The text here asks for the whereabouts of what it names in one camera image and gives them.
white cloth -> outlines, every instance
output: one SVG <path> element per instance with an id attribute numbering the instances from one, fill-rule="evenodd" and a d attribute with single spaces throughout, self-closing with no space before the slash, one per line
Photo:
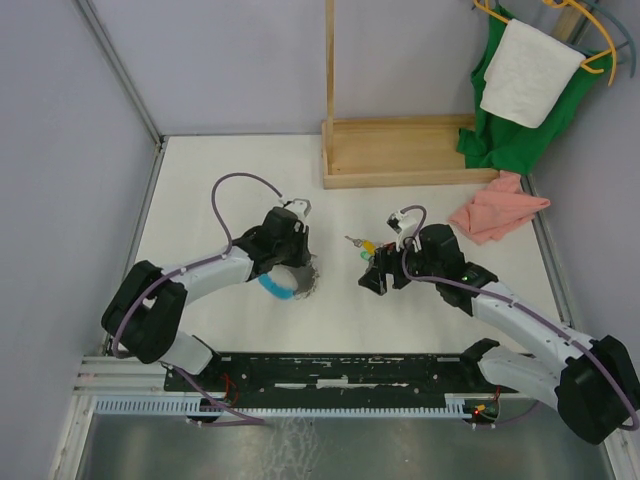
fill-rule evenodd
<path id="1" fill-rule="evenodd" d="M 546 33 L 511 20 L 487 67 L 480 108 L 537 128 L 585 56 Z"/>

green shirt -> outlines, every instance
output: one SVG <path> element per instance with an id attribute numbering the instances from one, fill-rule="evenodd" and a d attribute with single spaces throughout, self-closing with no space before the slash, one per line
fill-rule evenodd
<path id="1" fill-rule="evenodd" d="M 502 7 L 495 10 L 500 15 L 513 18 Z M 592 74 L 579 68 L 558 98 L 557 103 L 538 128 L 527 128 L 510 120 L 487 113 L 480 108 L 482 92 L 486 82 L 486 71 L 498 48 L 506 24 L 489 17 L 489 39 L 484 56 L 471 73 L 471 84 L 475 91 L 476 125 L 475 132 L 460 129 L 458 152 L 465 155 L 467 168 L 495 168 L 510 172 L 528 174 L 551 141 L 571 123 L 578 104 L 587 91 L 603 74 Z M 594 61 L 593 68 L 610 68 L 609 55 Z"/>

yellow hanger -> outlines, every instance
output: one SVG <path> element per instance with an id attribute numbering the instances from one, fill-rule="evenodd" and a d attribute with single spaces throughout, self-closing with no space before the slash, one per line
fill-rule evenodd
<path id="1" fill-rule="evenodd" d="M 484 4 L 482 4 L 480 3 L 480 0 L 473 0 L 473 3 L 480 10 L 488 13 L 492 17 L 497 18 L 501 22 L 509 23 L 508 18 L 503 17 L 500 14 L 497 14 L 496 12 L 491 10 L 491 8 L 489 8 L 488 1 L 489 0 L 484 0 Z M 545 5 L 548 5 L 552 8 L 563 8 L 563 7 L 566 7 L 567 5 L 571 5 L 572 7 L 577 8 L 580 13 L 582 13 L 585 17 L 587 17 L 596 26 L 596 28 L 600 30 L 600 33 L 602 33 L 605 40 L 607 41 L 607 44 L 609 45 L 609 50 L 605 50 L 604 52 L 600 52 L 597 55 L 587 58 L 580 64 L 580 66 L 589 73 L 603 73 L 604 69 L 602 68 L 594 69 L 594 68 L 591 68 L 588 64 L 610 53 L 611 60 L 613 61 L 613 64 L 611 66 L 611 76 L 609 77 L 609 86 L 611 86 L 611 84 L 613 83 L 613 79 L 616 76 L 616 66 L 618 64 L 618 52 L 616 51 L 616 47 L 613 44 L 613 40 L 611 39 L 609 32 L 607 32 L 607 30 L 602 26 L 602 24 L 598 21 L 598 19 L 591 14 L 591 12 L 589 12 L 586 8 L 584 8 L 582 5 L 577 3 L 575 0 L 562 0 L 561 3 L 555 3 L 554 0 L 542 0 L 542 2 Z"/>

white wall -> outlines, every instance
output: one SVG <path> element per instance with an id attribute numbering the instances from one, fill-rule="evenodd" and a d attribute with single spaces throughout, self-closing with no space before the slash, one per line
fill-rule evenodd
<path id="1" fill-rule="evenodd" d="M 607 6 L 640 41 L 640 5 Z M 534 179 L 551 199 L 545 215 L 590 333 L 622 340 L 640 372 L 640 78 L 621 69 L 590 93 Z"/>
<path id="2" fill-rule="evenodd" d="M 319 132 L 324 0 L 94 0 L 165 134 Z M 487 15 L 471 0 L 336 0 L 336 114 L 468 113 Z M 503 2 L 548 28 L 539 0 Z"/>
<path id="3" fill-rule="evenodd" d="M 0 15 L 0 478 L 46 478 L 153 160 L 69 0 Z"/>

pink towel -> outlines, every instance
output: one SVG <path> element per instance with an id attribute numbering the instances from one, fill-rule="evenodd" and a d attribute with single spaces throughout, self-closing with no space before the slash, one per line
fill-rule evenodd
<path id="1" fill-rule="evenodd" d="M 522 191 L 520 175 L 500 172 L 500 177 L 478 191 L 473 200 L 449 217 L 463 234 L 478 245 L 500 240 L 507 233 L 533 220 L 533 214 L 547 208 L 546 198 L 532 197 Z"/>

